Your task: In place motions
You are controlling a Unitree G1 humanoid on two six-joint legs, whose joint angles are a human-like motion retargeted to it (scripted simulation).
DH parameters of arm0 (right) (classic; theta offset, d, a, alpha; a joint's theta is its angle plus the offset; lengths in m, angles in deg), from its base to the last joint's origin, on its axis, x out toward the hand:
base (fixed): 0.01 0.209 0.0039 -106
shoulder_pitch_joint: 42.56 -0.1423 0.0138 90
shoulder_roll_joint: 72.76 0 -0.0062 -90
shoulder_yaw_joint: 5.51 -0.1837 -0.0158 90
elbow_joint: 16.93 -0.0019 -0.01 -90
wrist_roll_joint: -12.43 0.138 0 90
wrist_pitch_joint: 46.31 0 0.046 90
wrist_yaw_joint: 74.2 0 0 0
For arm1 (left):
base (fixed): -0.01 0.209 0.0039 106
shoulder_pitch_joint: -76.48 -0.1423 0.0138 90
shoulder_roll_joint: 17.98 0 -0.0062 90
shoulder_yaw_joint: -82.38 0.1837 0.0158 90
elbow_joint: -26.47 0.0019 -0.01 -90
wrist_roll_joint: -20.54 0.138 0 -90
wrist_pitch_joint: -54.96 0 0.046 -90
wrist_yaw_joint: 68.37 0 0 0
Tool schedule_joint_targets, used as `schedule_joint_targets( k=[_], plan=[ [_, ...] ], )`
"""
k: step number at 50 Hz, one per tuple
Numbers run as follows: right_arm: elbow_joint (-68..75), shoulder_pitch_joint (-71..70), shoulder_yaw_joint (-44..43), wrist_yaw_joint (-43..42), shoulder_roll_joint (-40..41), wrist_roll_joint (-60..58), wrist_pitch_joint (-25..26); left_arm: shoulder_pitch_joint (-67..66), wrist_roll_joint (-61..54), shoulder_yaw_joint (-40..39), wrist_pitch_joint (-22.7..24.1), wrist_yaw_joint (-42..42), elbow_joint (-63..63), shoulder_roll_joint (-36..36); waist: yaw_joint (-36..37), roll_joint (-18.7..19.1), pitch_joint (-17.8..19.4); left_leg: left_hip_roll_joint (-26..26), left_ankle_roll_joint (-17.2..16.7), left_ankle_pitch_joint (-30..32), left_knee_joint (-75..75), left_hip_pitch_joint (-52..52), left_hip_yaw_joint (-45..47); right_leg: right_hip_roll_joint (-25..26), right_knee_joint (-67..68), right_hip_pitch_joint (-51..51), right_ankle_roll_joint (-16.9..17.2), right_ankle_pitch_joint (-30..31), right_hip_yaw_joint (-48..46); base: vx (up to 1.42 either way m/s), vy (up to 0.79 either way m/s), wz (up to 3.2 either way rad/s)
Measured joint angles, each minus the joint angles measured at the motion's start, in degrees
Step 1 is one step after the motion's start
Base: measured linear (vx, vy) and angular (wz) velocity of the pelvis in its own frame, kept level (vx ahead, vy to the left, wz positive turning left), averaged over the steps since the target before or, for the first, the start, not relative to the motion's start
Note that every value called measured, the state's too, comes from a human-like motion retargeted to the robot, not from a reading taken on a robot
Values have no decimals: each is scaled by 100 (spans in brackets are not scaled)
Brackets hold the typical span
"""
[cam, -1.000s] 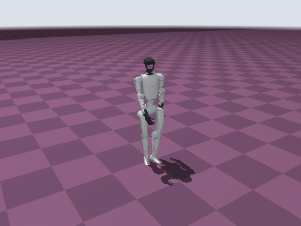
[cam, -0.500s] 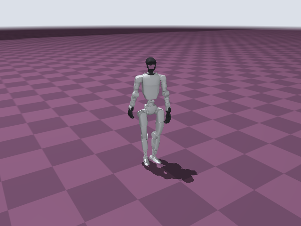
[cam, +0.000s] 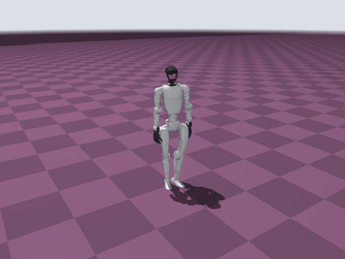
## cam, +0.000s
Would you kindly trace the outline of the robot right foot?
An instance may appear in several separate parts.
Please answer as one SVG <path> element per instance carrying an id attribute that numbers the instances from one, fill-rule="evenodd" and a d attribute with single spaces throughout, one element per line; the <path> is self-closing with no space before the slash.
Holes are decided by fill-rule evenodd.
<path id="1" fill-rule="evenodd" d="M 168 181 L 168 179 L 167 179 L 167 181 L 164 180 L 164 183 L 165 183 L 165 188 L 170 190 L 171 189 L 170 181 Z"/>

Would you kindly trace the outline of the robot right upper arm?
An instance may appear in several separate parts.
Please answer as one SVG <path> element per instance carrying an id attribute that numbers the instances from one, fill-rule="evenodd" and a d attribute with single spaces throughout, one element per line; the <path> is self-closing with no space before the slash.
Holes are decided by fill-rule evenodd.
<path id="1" fill-rule="evenodd" d="M 162 108 L 160 107 L 161 97 L 163 93 L 163 87 L 158 87 L 154 89 L 154 105 L 157 108 L 157 113 L 162 113 Z"/>

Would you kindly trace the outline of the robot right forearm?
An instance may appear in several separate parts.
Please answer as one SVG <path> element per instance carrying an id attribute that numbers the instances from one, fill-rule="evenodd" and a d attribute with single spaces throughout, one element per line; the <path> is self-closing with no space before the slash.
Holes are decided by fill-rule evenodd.
<path id="1" fill-rule="evenodd" d="M 157 128 L 160 127 L 160 115 L 157 114 L 157 108 L 154 108 L 154 127 L 153 130 L 157 131 Z"/>

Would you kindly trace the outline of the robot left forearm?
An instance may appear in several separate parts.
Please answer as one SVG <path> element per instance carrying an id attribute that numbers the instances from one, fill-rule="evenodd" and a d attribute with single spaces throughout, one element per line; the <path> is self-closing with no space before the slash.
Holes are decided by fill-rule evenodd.
<path id="1" fill-rule="evenodd" d="M 189 125 L 189 122 L 191 121 L 192 122 L 192 109 L 189 109 L 189 110 L 185 110 L 186 112 L 186 124 Z"/>

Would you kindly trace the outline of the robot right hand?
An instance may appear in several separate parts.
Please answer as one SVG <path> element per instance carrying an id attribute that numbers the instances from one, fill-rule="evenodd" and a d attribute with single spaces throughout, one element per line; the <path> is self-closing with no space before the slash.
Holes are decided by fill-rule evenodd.
<path id="1" fill-rule="evenodd" d="M 154 135 L 153 135 L 153 137 L 154 137 L 154 141 L 155 141 L 156 143 L 161 144 L 161 142 L 159 141 L 159 139 L 160 139 L 161 141 L 163 141 L 163 140 L 160 138 L 159 131 L 160 131 L 160 128 L 159 128 L 159 127 L 157 128 L 157 131 L 154 130 Z"/>

